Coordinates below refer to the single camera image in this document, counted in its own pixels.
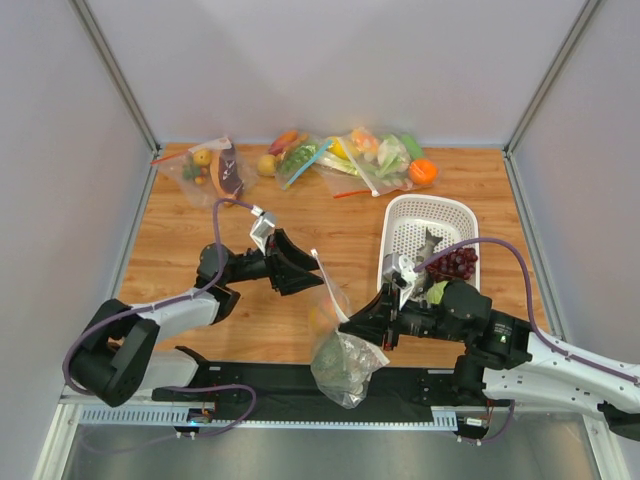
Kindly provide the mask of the polka dot zip bag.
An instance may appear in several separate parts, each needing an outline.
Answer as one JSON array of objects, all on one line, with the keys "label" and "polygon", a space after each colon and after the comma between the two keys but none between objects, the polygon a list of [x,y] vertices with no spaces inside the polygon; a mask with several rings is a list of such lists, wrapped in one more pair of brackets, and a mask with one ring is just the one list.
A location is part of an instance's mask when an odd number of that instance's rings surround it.
[{"label": "polka dot zip bag", "polygon": [[366,398],[373,374],[390,360],[380,347],[340,331],[352,313],[350,300],[329,275],[318,251],[313,249],[311,255],[324,287],[309,311],[311,373],[327,398],[344,409],[354,409]]}]

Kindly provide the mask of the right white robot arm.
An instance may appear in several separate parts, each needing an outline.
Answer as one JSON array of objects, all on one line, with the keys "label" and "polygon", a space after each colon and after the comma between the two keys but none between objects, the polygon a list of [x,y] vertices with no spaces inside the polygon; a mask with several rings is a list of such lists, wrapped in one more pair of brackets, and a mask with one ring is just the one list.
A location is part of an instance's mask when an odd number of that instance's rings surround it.
[{"label": "right white robot arm", "polygon": [[403,335],[463,344],[450,374],[423,374],[429,405],[537,403],[601,419],[612,433],[639,438],[638,366],[536,334],[463,281],[448,283],[437,304],[402,303],[397,286],[386,283],[339,330],[384,350]]}]

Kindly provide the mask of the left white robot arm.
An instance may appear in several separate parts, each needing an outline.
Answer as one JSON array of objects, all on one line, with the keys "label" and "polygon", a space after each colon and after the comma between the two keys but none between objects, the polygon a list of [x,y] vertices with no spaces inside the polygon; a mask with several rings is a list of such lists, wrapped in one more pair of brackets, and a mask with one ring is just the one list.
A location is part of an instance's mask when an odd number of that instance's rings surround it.
[{"label": "left white robot arm", "polygon": [[240,300],[230,287],[233,283],[268,279],[274,291],[287,296],[321,285],[318,269],[316,259],[281,229],[241,254],[220,243],[209,244],[200,253],[193,288],[184,293],[149,304],[105,301],[65,357],[65,378],[72,388],[111,407],[142,389],[186,386],[198,362],[184,352],[178,354],[178,369],[163,363],[161,378],[151,377],[157,343],[229,317]]}]

